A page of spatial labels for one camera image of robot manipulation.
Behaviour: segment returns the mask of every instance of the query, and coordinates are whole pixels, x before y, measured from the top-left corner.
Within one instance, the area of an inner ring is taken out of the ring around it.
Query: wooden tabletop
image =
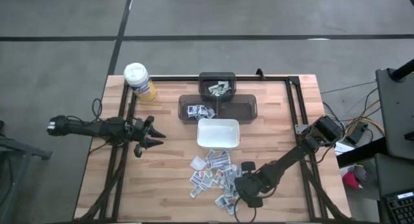
[[[316,76],[299,77],[308,119],[313,123],[325,114]],[[102,99],[102,118],[118,115],[123,84],[123,76],[108,77]],[[140,159],[133,154],[134,142],[130,144],[118,220],[235,221],[225,209],[216,207],[214,200],[223,193],[217,185],[195,199],[190,197],[194,188],[189,182],[193,174],[190,163],[195,156],[204,158],[207,150],[197,145],[197,125],[183,124],[178,118],[177,110],[180,95],[198,94],[197,82],[154,84],[157,89],[156,98],[150,102],[138,102],[135,116],[146,118],[153,115],[154,127],[167,138],[163,140],[163,145],[144,151]],[[259,168],[266,162],[280,158],[296,145],[284,82],[238,82],[237,94],[256,96],[258,117],[253,123],[240,126],[240,145],[230,152],[233,164],[254,161]],[[297,101],[296,108],[296,113],[300,116]],[[103,140],[94,139],[92,148],[102,142]],[[319,150],[317,160],[324,151],[324,148]],[[110,152],[110,146],[106,146],[89,157],[75,218],[82,216],[102,191]],[[319,164],[319,171],[324,190],[334,204],[350,216],[333,150]],[[312,196],[314,204],[317,204],[316,196]],[[249,221],[254,214],[253,209],[248,208],[243,201],[237,206],[239,219]],[[257,210],[256,221],[308,220],[302,176],[299,164],[296,163],[285,172],[276,193],[265,199],[264,206]]]

